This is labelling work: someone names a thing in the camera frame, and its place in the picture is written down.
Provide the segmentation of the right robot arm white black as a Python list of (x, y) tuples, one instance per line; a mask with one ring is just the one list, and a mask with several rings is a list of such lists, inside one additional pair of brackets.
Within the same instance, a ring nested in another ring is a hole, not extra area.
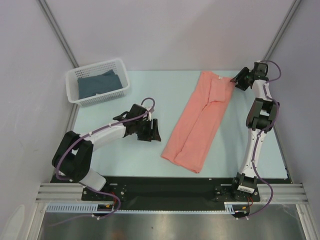
[(244, 67), (232, 79), (236, 88), (242, 91), (251, 89), (255, 97), (245, 123), (248, 142), (244, 160), (230, 188), (231, 196), (237, 201), (245, 201), (258, 192), (257, 183), (262, 178), (257, 167), (262, 145), (267, 133), (273, 129), (279, 113), (280, 104), (269, 90), (268, 70), (267, 63), (255, 62), (253, 69)]

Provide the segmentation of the salmon pink t shirt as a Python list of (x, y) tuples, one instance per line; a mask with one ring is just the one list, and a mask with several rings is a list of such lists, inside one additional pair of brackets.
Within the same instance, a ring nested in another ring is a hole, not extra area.
[(201, 72), (161, 157), (200, 173), (235, 89), (230, 77)]

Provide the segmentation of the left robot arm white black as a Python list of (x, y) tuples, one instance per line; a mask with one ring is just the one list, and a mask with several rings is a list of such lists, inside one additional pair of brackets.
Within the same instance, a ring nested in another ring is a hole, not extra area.
[(112, 121), (85, 134), (65, 133), (52, 159), (56, 178), (82, 184), (93, 189), (100, 200), (110, 196), (111, 188), (105, 177), (91, 168), (94, 151), (106, 144), (130, 135), (139, 141), (161, 141), (158, 119), (152, 118), (153, 107), (133, 104), (129, 111), (115, 116)]

